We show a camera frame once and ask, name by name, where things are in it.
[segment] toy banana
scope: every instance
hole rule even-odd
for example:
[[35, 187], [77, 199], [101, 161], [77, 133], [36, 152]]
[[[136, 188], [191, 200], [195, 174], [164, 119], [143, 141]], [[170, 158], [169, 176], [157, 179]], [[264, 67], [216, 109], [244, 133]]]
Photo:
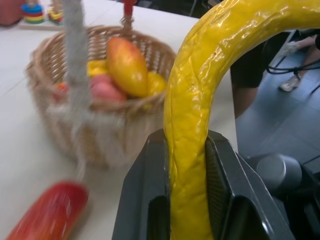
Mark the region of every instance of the toy banana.
[[188, 33], [164, 103], [172, 240], [213, 239], [204, 150], [212, 100], [224, 74], [246, 51], [277, 33], [319, 27], [319, 0], [225, 0]]

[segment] colorful rings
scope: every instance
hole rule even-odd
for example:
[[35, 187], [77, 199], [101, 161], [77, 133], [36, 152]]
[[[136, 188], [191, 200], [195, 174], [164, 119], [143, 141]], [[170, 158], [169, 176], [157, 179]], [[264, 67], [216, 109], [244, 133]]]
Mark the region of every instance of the colorful rings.
[[56, 13], [53, 8], [48, 11], [48, 18], [55, 24], [61, 25], [64, 15], [62, 12]]
[[25, 22], [28, 24], [41, 24], [45, 21], [45, 16], [41, 5], [35, 4], [34, 6], [29, 6], [24, 4], [21, 6], [23, 17]]

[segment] plastic fruit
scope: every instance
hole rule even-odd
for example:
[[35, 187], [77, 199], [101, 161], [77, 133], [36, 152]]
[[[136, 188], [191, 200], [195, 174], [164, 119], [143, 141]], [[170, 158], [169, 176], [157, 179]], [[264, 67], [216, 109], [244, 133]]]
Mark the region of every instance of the plastic fruit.
[[318, 29], [319, 16], [318, 0], [224, 0], [185, 37], [164, 102], [172, 240], [214, 239], [207, 202], [205, 141], [222, 77], [240, 56], [273, 35], [287, 29]]
[[91, 60], [88, 61], [87, 64], [87, 72], [90, 78], [102, 75], [102, 74], [108, 74], [108, 62], [107, 60]]
[[111, 38], [107, 59], [110, 74], [122, 90], [135, 97], [148, 95], [146, 60], [133, 43], [122, 37]]
[[[63, 94], [67, 94], [68, 93], [69, 87], [68, 87], [66, 82], [60, 82], [55, 87], [56, 87], [57, 91], [60, 92], [60, 93], [63, 93]], [[59, 94], [57, 94], [57, 93], [54, 93], [53, 94], [53, 99], [56, 102], [59, 102], [61, 100], [61, 96]]]
[[67, 240], [87, 202], [82, 185], [57, 183], [31, 206], [6, 240]]
[[112, 83], [113, 79], [110, 75], [106, 75], [106, 74], [99, 74], [94, 76], [93, 78], [90, 79], [90, 86], [94, 86], [98, 83]]
[[91, 80], [91, 94], [94, 99], [124, 102], [126, 94], [115, 86], [108, 75], [97, 75]]
[[166, 80], [158, 73], [148, 72], [148, 96], [153, 96], [162, 93], [166, 90]]

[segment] white rope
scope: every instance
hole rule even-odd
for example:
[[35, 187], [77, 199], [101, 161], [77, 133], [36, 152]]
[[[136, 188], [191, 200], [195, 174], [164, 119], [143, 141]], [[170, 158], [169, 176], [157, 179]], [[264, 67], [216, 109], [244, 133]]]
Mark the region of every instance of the white rope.
[[83, 181], [86, 172], [86, 159], [78, 142], [80, 129], [91, 103], [87, 75], [88, 33], [84, 27], [81, 0], [62, 0], [65, 29], [65, 49], [67, 74], [66, 82], [70, 87], [68, 102], [70, 106], [60, 109], [67, 122], [72, 124], [71, 138], [77, 156], [77, 180]]
[[104, 157], [108, 154], [111, 168], [125, 162], [125, 153], [117, 143], [116, 132], [125, 125], [124, 119], [116, 114], [101, 114], [90, 111], [92, 96], [87, 75], [88, 32], [83, 24], [81, 0], [62, 0], [65, 26], [65, 49], [67, 73], [64, 80], [70, 86], [68, 103], [50, 106], [47, 112], [59, 121], [72, 125], [71, 140], [77, 157], [78, 181], [83, 181], [87, 160], [82, 151], [80, 131], [83, 126], [91, 126], [96, 131], [96, 141]]

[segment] woven basket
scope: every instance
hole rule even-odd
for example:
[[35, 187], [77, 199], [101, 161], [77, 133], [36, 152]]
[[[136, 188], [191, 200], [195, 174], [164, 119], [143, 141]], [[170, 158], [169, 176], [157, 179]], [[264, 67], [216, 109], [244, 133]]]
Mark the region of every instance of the woven basket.
[[[125, 14], [121, 20], [122, 27], [89, 27], [89, 60], [105, 59], [108, 40], [121, 36], [141, 50], [149, 71], [168, 79], [176, 54], [168, 45], [132, 30], [132, 22], [131, 15]], [[64, 100], [63, 104], [68, 104], [67, 96], [57, 92], [55, 87], [63, 81], [66, 71], [65, 32], [60, 32], [43, 41], [33, 52], [32, 61], [27, 67], [29, 89], [54, 141], [65, 153], [78, 157], [71, 134], [72, 124], [49, 113], [49, 109], [57, 105], [53, 95], [60, 95]], [[76, 141], [85, 160], [106, 167], [118, 167], [134, 161], [148, 135], [163, 127], [164, 97], [163, 92], [152, 97], [130, 99], [124, 103], [93, 101], [90, 110], [107, 120], [99, 128], [90, 124], [81, 126]], [[122, 151], [124, 159], [119, 157], [118, 151]]]

